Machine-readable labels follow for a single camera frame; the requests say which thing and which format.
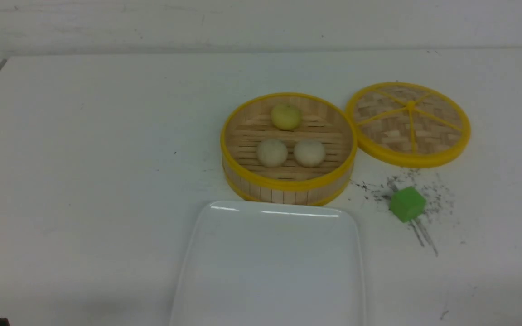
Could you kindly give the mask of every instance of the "white table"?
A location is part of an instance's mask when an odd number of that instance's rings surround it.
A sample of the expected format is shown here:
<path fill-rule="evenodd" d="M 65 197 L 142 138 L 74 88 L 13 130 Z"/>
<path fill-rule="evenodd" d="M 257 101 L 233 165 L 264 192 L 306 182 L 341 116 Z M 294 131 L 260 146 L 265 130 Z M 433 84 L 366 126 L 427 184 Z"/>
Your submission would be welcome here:
<path fill-rule="evenodd" d="M 228 114 L 275 91 L 344 107 L 393 80 L 450 96 L 473 136 L 456 161 L 422 171 L 359 151 L 355 183 L 328 205 L 360 227 L 369 324 L 522 325 L 522 49 L 11 58 L 0 317 L 166 325 L 197 213 L 239 199 L 220 165 Z M 429 198 L 437 257 L 381 198 L 394 176 Z"/>

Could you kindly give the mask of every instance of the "green sponge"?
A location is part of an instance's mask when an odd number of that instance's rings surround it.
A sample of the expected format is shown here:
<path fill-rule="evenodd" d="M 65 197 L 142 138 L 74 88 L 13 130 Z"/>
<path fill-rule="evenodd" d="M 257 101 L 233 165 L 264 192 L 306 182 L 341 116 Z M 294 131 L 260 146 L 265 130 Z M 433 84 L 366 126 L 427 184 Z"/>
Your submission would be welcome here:
<path fill-rule="evenodd" d="M 404 223 L 422 214 L 424 206 L 426 199 L 414 187 L 398 190 L 390 201 L 390 210 Z"/>

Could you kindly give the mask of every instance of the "bamboo steamer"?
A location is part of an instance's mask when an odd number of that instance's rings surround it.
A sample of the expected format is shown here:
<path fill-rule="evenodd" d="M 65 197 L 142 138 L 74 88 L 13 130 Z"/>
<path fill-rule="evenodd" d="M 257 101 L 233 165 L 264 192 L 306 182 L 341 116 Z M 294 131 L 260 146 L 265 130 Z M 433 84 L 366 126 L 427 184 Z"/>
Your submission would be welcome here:
<path fill-rule="evenodd" d="M 470 122 L 450 98 L 428 87 L 403 82 L 371 85 L 348 102 L 360 148 L 386 163 L 430 168 L 464 151 Z"/>
<path fill-rule="evenodd" d="M 295 130 L 279 130 L 271 123 L 271 109 L 280 103 L 302 110 Z M 281 167 L 266 168 L 257 160 L 257 145 L 267 138 L 287 146 Z M 293 157 L 295 144 L 305 138 L 325 146 L 325 161 L 317 167 L 302 167 Z M 357 139 L 351 120 L 331 103 L 311 95 L 276 93 L 248 101 L 230 115 L 221 132 L 221 150 L 226 180 L 245 200 L 321 206 L 348 185 Z"/>

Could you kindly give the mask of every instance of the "white plate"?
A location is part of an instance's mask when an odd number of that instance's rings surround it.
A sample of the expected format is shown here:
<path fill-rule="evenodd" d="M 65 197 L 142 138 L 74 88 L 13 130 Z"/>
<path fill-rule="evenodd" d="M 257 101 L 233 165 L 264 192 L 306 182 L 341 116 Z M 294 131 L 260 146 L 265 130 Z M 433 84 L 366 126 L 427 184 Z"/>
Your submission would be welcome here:
<path fill-rule="evenodd" d="M 199 216 L 170 326 L 364 326 L 356 223 L 331 208 L 218 201 Z"/>

